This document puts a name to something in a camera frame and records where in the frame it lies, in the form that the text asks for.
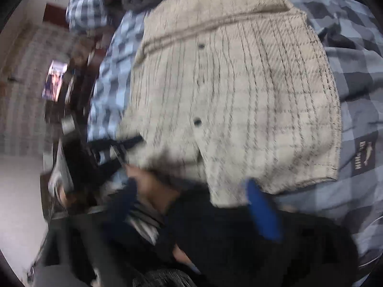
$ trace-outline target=person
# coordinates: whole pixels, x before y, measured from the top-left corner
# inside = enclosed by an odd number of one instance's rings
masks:
[[[137,194],[164,217],[153,248],[132,240],[124,228],[107,232],[127,250],[139,251],[140,270],[142,264],[158,258],[163,263],[155,268],[174,268],[174,262],[184,265],[189,271],[183,272],[198,282],[196,286],[351,286],[354,282],[357,251],[348,231],[327,218],[278,209],[254,179],[246,181],[248,206],[217,208],[210,203],[205,185],[182,191],[150,171],[126,166],[126,172],[129,191],[121,192],[120,205]],[[60,197],[65,205],[72,201],[63,191]]]

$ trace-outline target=checkered bedsheet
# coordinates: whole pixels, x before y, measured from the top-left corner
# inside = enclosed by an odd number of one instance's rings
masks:
[[[307,12],[334,73],[341,101],[342,149],[338,181],[320,183],[275,199],[346,226],[358,246],[362,278],[371,271],[383,250],[383,36],[369,9],[354,0],[291,2]],[[85,27],[87,18],[92,24],[96,21],[93,17],[100,15],[100,12],[89,15],[90,7],[86,4],[100,2],[81,3],[85,11],[79,17]],[[72,9],[78,14],[82,6]],[[70,8],[68,18],[73,18]],[[126,13],[114,34],[95,86],[89,139],[113,137],[128,106],[130,70],[143,35],[143,19],[144,14]]]

